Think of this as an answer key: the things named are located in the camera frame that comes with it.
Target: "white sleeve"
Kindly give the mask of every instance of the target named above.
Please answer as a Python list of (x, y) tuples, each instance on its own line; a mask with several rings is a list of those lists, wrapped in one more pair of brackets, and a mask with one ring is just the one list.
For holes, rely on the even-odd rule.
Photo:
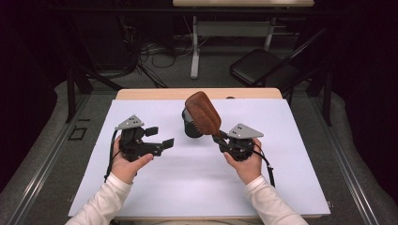
[(253, 207), (266, 225), (301, 225), (308, 224), (298, 213), (281, 199), (276, 189), (263, 175), (251, 181), (246, 187), (246, 194)]
[(119, 180), (112, 173), (97, 193), (72, 217), (67, 225), (103, 224), (109, 225), (115, 214), (122, 208), (132, 185)]

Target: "dark background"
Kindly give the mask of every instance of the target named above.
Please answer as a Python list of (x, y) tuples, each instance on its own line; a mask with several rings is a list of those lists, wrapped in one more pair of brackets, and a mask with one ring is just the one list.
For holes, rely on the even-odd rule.
[[(86, 1), (69, 1), (70, 4), (77, 2), (87, 4)], [(115, 7), (107, 5), (110, 1), (98, 2)], [(172, 3), (162, 2), (166, 4), (163, 7), (170, 7)], [(333, 91), (345, 101), (354, 143), (361, 157), (379, 185), (398, 203), (398, 170), (395, 165), (398, 161), (398, 132), (395, 130), (398, 113), (394, 101), (398, 84), (396, 6), (393, 1), (381, 3), (371, 0), (318, 0), (315, 5), (327, 9), (351, 8), (352, 13), (344, 25), (317, 20), (312, 23), (319, 26), (328, 24), (332, 31), (343, 30), (343, 50), (336, 57), (332, 70)], [(1, 124), (5, 125), (1, 132), (2, 190), (50, 118), (57, 98), (54, 88), (66, 80), (73, 60), (78, 59), (96, 69), (128, 68), (130, 52), (121, 42), (123, 33), (115, 17), (104, 20), (102, 26), (95, 26), (96, 29), (110, 29), (112, 34), (94, 39), (88, 35), (85, 38), (92, 41), (85, 46), (71, 35), (73, 30), (65, 19), (56, 16), (49, 19), (35, 1), (2, 1), (0, 10)], [(163, 29), (168, 27), (165, 30), (155, 27), (157, 22), (153, 20), (159, 18), (144, 19), (149, 25), (143, 26), (142, 32), (164, 45), (173, 45), (169, 37), (170, 30), (176, 31), (178, 22), (175, 19), (168, 17), (165, 20), (162, 26)], [(84, 28), (82, 22), (74, 25), (77, 30)], [(164, 35), (151, 34), (156, 30)], [(111, 45), (118, 49), (119, 55), (109, 57), (103, 52), (89, 55), (86, 48), (90, 48), (90, 44), (94, 48), (95, 45)]]

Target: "black chair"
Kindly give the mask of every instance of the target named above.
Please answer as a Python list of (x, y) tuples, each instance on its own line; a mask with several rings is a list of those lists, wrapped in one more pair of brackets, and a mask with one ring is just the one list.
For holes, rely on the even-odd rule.
[(292, 101), (294, 87), (319, 74), (321, 67), (315, 67), (307, 72), (292, 65), (293, 59), (305, 51), (327, 32), (322, 29), (308, 39), (301, 46), (287, 55), (284, 59), (264, 49), (255, 49), (230, 66), (230, 75), (248, 87), (276, 87), (283, 97), (289, 96), (288, 103)]

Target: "person's left hand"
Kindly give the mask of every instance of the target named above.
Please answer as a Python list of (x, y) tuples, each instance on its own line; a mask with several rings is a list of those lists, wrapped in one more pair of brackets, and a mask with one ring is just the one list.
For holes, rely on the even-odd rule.
[(137, 172), (153, 159), (153, 155), (146, 154), (133, 162), (129, 162), (125, 160), (122, 157), (122, 153), (119, 152), (119, 141), (120, 136), (116, 138), (114, 143), (113, 156), (115, 158), (112, 164), (112, 173), (124, 183), (131, 184)]

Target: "table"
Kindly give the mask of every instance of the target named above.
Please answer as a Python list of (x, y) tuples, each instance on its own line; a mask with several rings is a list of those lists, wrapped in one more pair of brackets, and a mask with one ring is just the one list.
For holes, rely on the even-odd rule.
[[(173, 5), (189, 8), (298, 8), (312, 7), (314, 0), (174, 0)], [(268, 51), (275, 22), (276, 18), (264, 22), (198, 22), (197, 16), (193, 16), (191, 78), (197, 79), (199, 75), (198, 36), (266, 37), (264, 49)]]
[[(157, 135), (145, 137), (147, 142), (175, 138), (175, 145), (139, 171), (131, 195), (116, 218), (258, 217), (244, 196), (243, 183), (227, 165), (211, 137), (191, 139), (183, 131), (181, 112), (185, 99), (197, 91), (204, 91), (211, 99), (222, 118), (223, 131), (236, 125), (238, 119), (265, 133), (266, 138), (260, 141), (275, 169), (276, 187), (295, 210), (305, 217), (330, 213), (293, 115), (277, 89), (169, 88), (119, 91), (108, 111), (69, 215), (73, 216), (103, 183), (114, 128), (135, 113), (143, 120), (145, 128), (159, 127)], [(268, 177), (265, 167), (263, 175)]]

